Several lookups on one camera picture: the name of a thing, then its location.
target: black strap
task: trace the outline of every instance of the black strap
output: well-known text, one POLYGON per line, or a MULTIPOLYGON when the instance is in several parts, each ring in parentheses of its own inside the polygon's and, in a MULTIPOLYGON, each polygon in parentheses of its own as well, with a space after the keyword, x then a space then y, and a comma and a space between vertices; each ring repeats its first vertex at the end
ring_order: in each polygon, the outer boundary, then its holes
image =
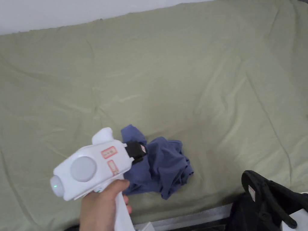
POLYGON ((268 187, 267 183, 263 183, 261 187, 264 195, 265 201, 271 207, 273 211, 275 211, 278 216, 283 220, 290 228, 295 229, 297 227, 297 222, 290 217, 281 206, 278 204, 277 200, 272 195, 270 188, 268 187))

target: blue cloth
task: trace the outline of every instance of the blue cloth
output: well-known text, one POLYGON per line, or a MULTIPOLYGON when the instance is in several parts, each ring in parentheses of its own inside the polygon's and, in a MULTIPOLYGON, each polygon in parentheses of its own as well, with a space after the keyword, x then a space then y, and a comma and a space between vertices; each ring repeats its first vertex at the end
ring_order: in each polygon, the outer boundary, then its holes
POLYGON ((193 174, 189 159, 182 153, 181 141, 158 137, 147 144, 144 135, 132 125, 123 128, 121 134, 123 143, 138 141, 148 149, 143 161, 134 164, 124 174, 124 178, 130 181, 124 191, 126 195, 158 192, 166 200, 193 174))

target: red-bordered label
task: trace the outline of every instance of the red-bordered label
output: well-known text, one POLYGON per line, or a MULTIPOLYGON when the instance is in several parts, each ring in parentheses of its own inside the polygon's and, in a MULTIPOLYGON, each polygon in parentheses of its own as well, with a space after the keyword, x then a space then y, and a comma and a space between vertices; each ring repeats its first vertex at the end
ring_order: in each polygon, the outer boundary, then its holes
POLYGON ((107 148, 107 149, 104 150, 104 151, 101 151, 100 153, 102 154, 102 157, 103 157, 104 159, 107 159, 107 158, 109 158, 109 157, 111 157, 111 156, 117 154, 118 151, 116 150, 116 148, 115 148, 114 146, 112 146, 112 147, 110 147, 110 148, 107 148))
POLYGON ((116 166, 116 164, 113 160, 108 161, 107 164, 108 164, 109 168, 111 169, 112 174, 114 176, 118 175, 120 173, 118 167, 116 166))

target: black plastic attachment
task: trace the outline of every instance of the black plastic attachment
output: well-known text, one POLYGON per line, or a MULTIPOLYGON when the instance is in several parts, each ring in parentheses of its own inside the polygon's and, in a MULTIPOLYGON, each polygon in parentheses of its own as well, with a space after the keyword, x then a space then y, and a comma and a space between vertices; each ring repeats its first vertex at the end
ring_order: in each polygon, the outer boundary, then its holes
POLYGON ((136 164, 143 160, 143 157, 148 153, 147 147, 137 141, 127 142, 125 148, 129 157, 133 157, 134 161, 132 164, 136 164))

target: black bag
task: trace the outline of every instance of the black bag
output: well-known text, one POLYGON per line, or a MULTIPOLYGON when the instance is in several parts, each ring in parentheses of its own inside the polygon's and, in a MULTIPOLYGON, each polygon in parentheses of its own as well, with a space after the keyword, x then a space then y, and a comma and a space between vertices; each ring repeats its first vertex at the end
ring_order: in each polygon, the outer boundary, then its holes
POLYGON ((308 194, 293 192, 254 171, 244 171, 245 193, 233 203, 225 231, 280 231, 281 221, 295 229, 297 223, 289 215, 308 211, 308 194))

